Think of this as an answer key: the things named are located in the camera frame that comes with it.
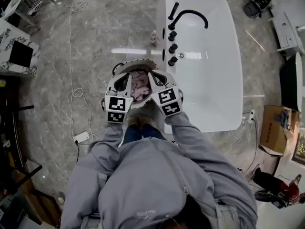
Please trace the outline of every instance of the marble floor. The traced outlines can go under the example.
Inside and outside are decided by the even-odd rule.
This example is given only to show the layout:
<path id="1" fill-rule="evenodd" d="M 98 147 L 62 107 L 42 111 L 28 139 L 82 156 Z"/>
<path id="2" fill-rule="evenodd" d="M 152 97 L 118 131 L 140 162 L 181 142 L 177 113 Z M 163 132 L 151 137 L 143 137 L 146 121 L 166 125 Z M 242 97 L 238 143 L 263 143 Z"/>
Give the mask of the marble floor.
<path id="1" fill-rule="evenodd" d="M 91 128 L 98 134 L 105 124 L 100 101 L 104 97 L 114 65 L 125 60 L 149 58 L 132 49 L 148 49 L 152 30 L 155 29 L 157 0 L 56 0 L 55 7 L 48 0 L 34 22 L 41 30 L 32 40 L 41 45 L 41 58 L 35 78 L 22 79 L 20 104 L 34 104 L 35 109 L 20 113 L 20 125 L 25 141 L 23 148 L 30 160 L 43 165 L 33 177 L 38 190 L 50 195 L 65 192 L 69 175 L 76 163 L 77 146 L 69 135 L 70 108 L 67 94 L 71 91 L 69 70 L 69 2 L 86 1 L 88 5 L 71 15 L 71 67 L 74 89 L 84 89 L 84 96 L 92 110 Z M 243 13 L 244 0 L 227 0 L 234 18 L 240 44 L 243 79 L 244 112 L 254 109 L 259 142 L 262 114 L 265 104 L 280 104 L 279 68 L 282 57 L 276 52 L 277 44 L 269 14 L 261 19 L 250 19 Z M 254 37 L 261 47 L 252 39 Z M 90 111 L 83 98 L 73 100 L 74 133 L 89 131 Z M 244 132 L 245 139 L 237 140 L 230 132 L 205 133 L 204 136 L 222 150 L 236 167 L 247 170 L 254 154 L 255 128 L 245 122 L 233 131 L 235 136 Z M 80 147 L 80 156 L 87 146 Z M 276 158 L 257 149 L 256 164 L 272 172 Z"/>

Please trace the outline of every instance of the small bottle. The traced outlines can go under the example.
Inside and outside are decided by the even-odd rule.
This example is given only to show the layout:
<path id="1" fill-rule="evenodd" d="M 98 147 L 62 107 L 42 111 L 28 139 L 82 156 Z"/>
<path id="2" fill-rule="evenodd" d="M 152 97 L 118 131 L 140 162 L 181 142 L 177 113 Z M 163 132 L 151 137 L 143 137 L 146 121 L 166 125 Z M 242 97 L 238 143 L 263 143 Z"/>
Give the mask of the small bottle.
<path id="1" fill-rule="evenodd" d="M 150 38 L 150 40 L 149 40 L 152 44 L 155 44 L 156 43 L 156 41 L 157 41 L 157 31 L 153 31 L 152 33 L 151 33 L 151 38 Z"/>

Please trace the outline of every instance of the white cable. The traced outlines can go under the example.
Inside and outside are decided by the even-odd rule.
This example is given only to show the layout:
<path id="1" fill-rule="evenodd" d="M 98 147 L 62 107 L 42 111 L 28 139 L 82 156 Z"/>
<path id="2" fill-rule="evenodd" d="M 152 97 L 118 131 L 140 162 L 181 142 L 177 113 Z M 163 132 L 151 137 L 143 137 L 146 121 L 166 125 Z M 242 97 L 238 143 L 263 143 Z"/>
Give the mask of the white cable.
<path id="1" fill-rule="evenodd" d="M 231 145 L 227 150 L 225 150 L 223 153 L 225 153 L 226 151 L 228 151 L 230 148 L 232 148 L 234 145 L 238 144 L 239 142 L 245 140 L 245 139 L 248 137 L 249 133 L 251 132 L 252 127 L 253 127 L 253 123 L 252 123 L 251 128 L 250 128 L 250 130 L 248 131 L 247 135 L 246 135 L 245 137 L 243 137 L 242 139 L 240 139 L 239 141 L 237 141 L 236 143 L 232 144 L 232 145 Z"/>
<path id="2" fill-rule="evenodd" d="M 99 138 L 96 134 L 93 134 L 93 133 L 89 133 L 89 135 L 93 135 L 93 136 L 95 136 L 96 138 Z"/>
<path id="3" fill-rule="evenodd" d="M 236 136 L 234 136 L 233 132 L 231 131 L 231 135 L 232 135 L 235 139 L 239 139 L 239 138 L 242 136 L 243 133 L 244 133 L 244 130 L 241 132 L 241 134 L 239 135 L 239 137 L 236 137 Z"/>
<path id="4" fill-rule="evenodd" d="M 66 5 L 66 8 L 70 8 L 70 15 L 69 15 L 69 27 L 70 27 L 70 36 L 69 36 L 69 46 L 70 46 L 69 68 L 70 68 L 71 92 L 69 92 L 67 94 L 67 99 L 68 99 L 68 104 L 69 104 L 69 107 L 70 107 L 70 114 L 71 114 L 71 123 L 70 123 L 70 131 L 69 132 L 70 132 L 70 137 L 73 140 L 73 142 L 74 142 L 74 122 L 73 122 L 73 110 L 72 110 L 73 97 L 76 97 L 76 98 L 83 97 L 84 98 L 84 102 L 86 103 L 86 105 L 87 105 L 87 107 L 88 107 L 88 109 L 90 111 L 90 118 L 89 118 L 90 133 L 89 134 L 92 135 L 92 140 L 93 140 L 93 136 L 96 136 L 95 134 L 92 133 L 92 129 L 91 129 L 92 111 L 91 111 L 91 109 L 90 109 L 90 107 L 89 107 L 89 105 L 88 105 L 88 103 L 86 101 L 86 98 L 84 96 L 84 89 L 79 87 L 79 88 L 74 90 L 73 83 L 72 83 L 72 68 L 71 68 L 71 58 L 72 58 L 72 55 L 71 55 L 71 35 L 72 35 L 72 27 L 71 27 L 71 23 L 70 23 L 70 18 L 71 18 L 71 15 L 73 13 L 77 13 L 77 12 L 81 11 L 87 5 L 88 5 L 88 2 L 84 2 L 84 1 L 76 2 L 76 3 L 69 2 Z"/>

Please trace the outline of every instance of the white wall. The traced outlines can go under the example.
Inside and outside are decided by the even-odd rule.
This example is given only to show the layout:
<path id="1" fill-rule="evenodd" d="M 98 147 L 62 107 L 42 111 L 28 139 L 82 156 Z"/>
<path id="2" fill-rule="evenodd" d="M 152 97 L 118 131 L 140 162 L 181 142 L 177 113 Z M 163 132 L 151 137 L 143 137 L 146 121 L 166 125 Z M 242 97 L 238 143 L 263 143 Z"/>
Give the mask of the white wall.
<path id="1" fill-rule="evenodd" d="M 292 156 L 282 157 L 276 170 L 275 177 L 279 175 L 288 179 L 294 179 L 302 174 L 299 184 L 300 193 L 305 192 L 305 166 L 291 161 Z M 287 184 L 289 181 L 279 177 Z M 305 219 L 305 204 L 293 205 L 288 208 L 278 209 L 271 203 L 258 204 L 258 229 L 297 229 Z"/>
<path id="2" fill-rule="evenodd" d="M 286 12 L 292 26 L 305 24 L 305 0 L 275 0 L 274 14 L 277 11 Z"/>

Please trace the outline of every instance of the faucet handle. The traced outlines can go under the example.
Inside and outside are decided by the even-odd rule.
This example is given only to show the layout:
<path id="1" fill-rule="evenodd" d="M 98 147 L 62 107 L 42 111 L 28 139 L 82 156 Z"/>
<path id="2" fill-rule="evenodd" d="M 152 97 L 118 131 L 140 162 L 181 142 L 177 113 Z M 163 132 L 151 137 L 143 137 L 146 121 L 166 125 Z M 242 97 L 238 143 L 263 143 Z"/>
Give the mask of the faucet handle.
<path id="1" fill-rule="evenodd" d="M 177 48 L 178 48 L 178 45 L 176 43 L 174 43 L 173 45 L 170 46 L 170 48 L 168 49 L 168 52 L 173 54 L 173 53 L 175 53 Z"/>
<path id="2" fill-rule="evenodd" d="M 170 33 L 170 35 L 168 36 L 168 40 L 172 42 L 173 40 L 175 40 L 176 35 L 177 35 L 177 32 L 172 31 Z"/>
<path id="3" fill-rule="evenodd" d="M 169 66 L 174 66 L 178 59 L 174 56 L 168 61 Z"/>

